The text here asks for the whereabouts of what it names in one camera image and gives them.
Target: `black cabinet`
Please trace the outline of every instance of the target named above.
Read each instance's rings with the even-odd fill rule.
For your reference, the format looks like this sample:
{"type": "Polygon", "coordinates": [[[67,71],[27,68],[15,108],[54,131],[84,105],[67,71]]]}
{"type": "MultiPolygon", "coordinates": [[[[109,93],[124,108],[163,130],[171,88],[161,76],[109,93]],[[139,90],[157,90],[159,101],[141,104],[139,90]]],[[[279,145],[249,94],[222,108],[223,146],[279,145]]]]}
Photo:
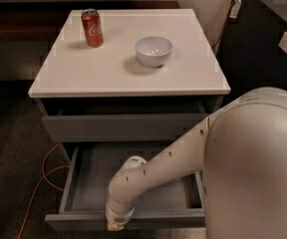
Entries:
{"type": "Polygon", "coordinates": [[[279,47],[285,32],[287,0],[242,0],[217,53],[231,87],[227,103],[259,87],[287,90],[287,54],[279,47]]]}

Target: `floor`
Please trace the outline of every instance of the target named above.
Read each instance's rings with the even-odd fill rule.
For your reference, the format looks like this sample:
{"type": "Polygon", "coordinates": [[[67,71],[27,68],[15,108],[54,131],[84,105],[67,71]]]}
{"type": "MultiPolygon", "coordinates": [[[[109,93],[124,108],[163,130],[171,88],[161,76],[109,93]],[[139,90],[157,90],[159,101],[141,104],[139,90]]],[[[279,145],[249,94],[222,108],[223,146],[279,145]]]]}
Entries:
{"type": "MultiPolygon", "coordinates": [[[[0,83],[0,239],[17,238],[31,195],[41,178],[41,165],[54,146],[41,123],[37,105],[27,96],[22,82],[0,83]]],[[[66,164],[57,149],[50,156],[47,170],[66,164]]],[[[58,171],[51,179],[64,186],[67,171],[58,171]]],[[[59,233],[44,221],[57,213],[62,192],[42,182],[33,201],[21,238],[168,238],[205,239],[202,228],[138,230],[122,232],[59,233]]]]}

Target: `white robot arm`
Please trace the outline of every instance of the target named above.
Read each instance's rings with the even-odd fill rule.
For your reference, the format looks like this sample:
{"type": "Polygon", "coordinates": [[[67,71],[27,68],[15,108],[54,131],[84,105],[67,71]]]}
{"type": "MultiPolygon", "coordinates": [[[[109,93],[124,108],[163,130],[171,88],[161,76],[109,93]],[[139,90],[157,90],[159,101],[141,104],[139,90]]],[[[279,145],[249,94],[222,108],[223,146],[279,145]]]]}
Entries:
{"type": "Polygon", "coordinates": [[[148,190],[199,170],[207,238],[287,238],[287,92],[249,92],[149,162],[128,159],[109,186],[109,229],[123,229],[148,190]]]}

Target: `cable on floor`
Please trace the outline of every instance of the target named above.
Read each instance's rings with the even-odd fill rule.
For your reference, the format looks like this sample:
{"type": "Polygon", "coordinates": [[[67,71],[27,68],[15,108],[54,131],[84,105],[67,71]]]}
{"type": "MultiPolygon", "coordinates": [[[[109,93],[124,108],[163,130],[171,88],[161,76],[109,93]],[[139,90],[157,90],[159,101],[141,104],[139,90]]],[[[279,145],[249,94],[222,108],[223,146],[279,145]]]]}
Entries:
{"type": "Polygon", "coordinates": [[[54,152],[54,150],[58,147],[59,145],[55,145],[47,154],[46,156],[44,157],[44,160],[43,160],[43,164],[42,164],[42,172],[43,172],[43,177],[39,180],[39,182],[37,183],[34,191],[33,191],[33,194],[31,196],[31,199],[30,199],[30,202],[29,202],[29,205],[28,205],[28,208],[27,208],[27,211],[26,211],[26,214],[25,214],[25,217],[24,217],[24,220],[23,220],[23,223],[22,223],[22,226],[21,226],[21,229],[20,229],[20,232],[18,234],[18,237],[17,239],[21,239],[22,235],[23,235],[23,231],[24,231],[24,228],[25,228],[25,225],[26,225],[26,222],[27,222],[27,218],[28,218],[28,215],[31,211],[31,207],[32,207],[32,204],[33,204],[33,200],[34,200],[34,197],[36,195],[36,192],[38,190],[38,188],[40,187],[41,183],[43,182],[43,180],[45,179],[51,186],[53,186],[54,188],[60,190],[60,191],[64,191],[63,188],[55,185],[53,182],[51,182],[49,179],[48,179],[48,175],[50,175],[51,173],[59,170],[59,169],[63,169],[63,168],[69,168],[70,166],[69,165],[62,165],[62,166],[58,166],[54,169],[52,169],[51,171],[49,172],[45,172],[45,165],[46,165],[46,161],[47,161],[47,158],[49,157],[49,155],[54,152]]]}

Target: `soda can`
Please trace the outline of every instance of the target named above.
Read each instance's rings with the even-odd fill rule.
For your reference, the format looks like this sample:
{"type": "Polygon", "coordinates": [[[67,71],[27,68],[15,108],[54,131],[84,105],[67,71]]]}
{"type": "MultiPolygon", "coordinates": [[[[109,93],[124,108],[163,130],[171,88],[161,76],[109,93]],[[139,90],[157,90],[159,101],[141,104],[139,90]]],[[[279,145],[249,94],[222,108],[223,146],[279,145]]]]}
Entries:
{"type": "Polygon", "coordinates": [[[88,46],[100,47],[104,43],[101,17],[96,9],[82,12],[82,22],[88,46]]]}

